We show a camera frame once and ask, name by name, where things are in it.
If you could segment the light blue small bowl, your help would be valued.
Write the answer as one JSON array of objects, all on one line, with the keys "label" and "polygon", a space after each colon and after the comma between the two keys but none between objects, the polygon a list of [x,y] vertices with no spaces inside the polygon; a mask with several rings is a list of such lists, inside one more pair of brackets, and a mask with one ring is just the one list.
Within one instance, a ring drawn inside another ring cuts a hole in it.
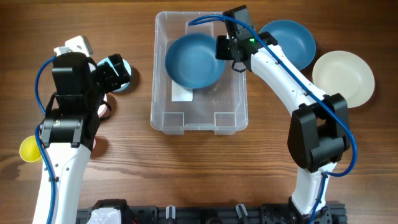
[{"label": "light blue small bowl", "polygon": [[[113,63],[110,61],[109,58],[104,58],[104,59],[102,59],[102,60],[97,64],[97,66],[102,65],[102,64],[104,64],[104,63],[108,63],[109,66],[110,66],[113,70],[115,70]],[[124,68],[126,69],[127,73],[129,74],[129,76],[131,77],[131,75],[132,75],[132,69],[131,69],[131,66],[128,64],[128,62],[127,62],[125,59],[123,59],[123,65],[124,65]],[[113,93],[118,93],[118,92],[121,92],[121,91],[126,90],[126,89],[128,88],[128,86],[129,86],[129,84],[130,84],[130,82],[123,83],[123,84],[121,85],[120,88],[118,88],[118,89],[116,89],[116,90],[113,90]]]}]

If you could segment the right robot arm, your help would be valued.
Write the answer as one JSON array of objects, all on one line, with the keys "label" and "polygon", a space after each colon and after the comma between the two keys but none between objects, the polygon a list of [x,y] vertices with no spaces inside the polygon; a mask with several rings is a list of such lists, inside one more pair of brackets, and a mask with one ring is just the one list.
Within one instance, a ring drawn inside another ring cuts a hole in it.
[{"label": "right robot arm", "polygon": [[[271,87],[291,115],[287,146],[298,165],[291,202],[299,222],[313,223],[325,206],[329,177],[349,174],[357,160],[347,102],[341,94],[328,95],[313,85],[270,33],[257,33],[246,6],[225,11],[219,20],[228,34],[217,38],[216,58],[242,62]],[[333,169],[348,149],[353,151],[351,163],[337,174]]]}]

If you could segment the pink small bowl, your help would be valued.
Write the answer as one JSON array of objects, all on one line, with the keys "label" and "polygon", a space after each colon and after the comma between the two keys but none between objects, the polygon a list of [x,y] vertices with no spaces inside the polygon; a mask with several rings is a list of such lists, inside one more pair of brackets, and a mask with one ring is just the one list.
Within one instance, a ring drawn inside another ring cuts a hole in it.
[{"label": "pink small bowl", "polygon": [[[103,101],[107,102],[107,95],[104,95]],[[102,104],[99,106],[97,114],[100,118],[102,118],[105,114],[105,112],[107,111],[107,106],[105,104]]]}]

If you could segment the cream beige bowl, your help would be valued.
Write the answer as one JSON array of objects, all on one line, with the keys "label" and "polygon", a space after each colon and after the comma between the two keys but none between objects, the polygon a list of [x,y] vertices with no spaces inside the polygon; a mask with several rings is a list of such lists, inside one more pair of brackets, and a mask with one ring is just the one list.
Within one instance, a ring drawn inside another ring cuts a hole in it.
[{"label": "cream beige bowl", "polygon": [[314,64],[312,80],[330,96],[341,94],[349,108],[365,104],[375,89],[370,66],[359,56],[342,50],[322,55]]}]

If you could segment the dark blue bowl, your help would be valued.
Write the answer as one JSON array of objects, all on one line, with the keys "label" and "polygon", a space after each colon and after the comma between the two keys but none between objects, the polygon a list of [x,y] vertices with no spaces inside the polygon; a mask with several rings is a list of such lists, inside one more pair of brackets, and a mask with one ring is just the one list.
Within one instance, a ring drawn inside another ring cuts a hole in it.
[{"label": "dark blue bowl", "polygon": [[212,36],[183,35],[169,47],[165,69],[175,83],[185,88],[207,88],[221,78],[226,64],[215,55],[216,40]]},{"label": "dark blue bowl", "polygon": [[298,22],[272,21],[259,32],[270,33],[278,41],[285,56],[298,70],[307,68],[316,56],[317,45],[312,33]]}]

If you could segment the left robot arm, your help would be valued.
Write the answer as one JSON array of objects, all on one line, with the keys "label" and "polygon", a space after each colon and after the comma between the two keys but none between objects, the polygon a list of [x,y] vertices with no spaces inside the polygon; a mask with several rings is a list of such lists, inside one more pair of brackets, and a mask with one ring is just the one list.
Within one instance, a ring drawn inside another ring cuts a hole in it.
[{"label": "left robot arm", "polygon": [[131,74],[119,54],[95,64],[81,52],[67,52],[48,60],[53,65],[56,91],[44,120],[35,129],[43,160],[34,223],[74,223],[83,174],[103,121],[98,110],[105,94],[130,82]]}]

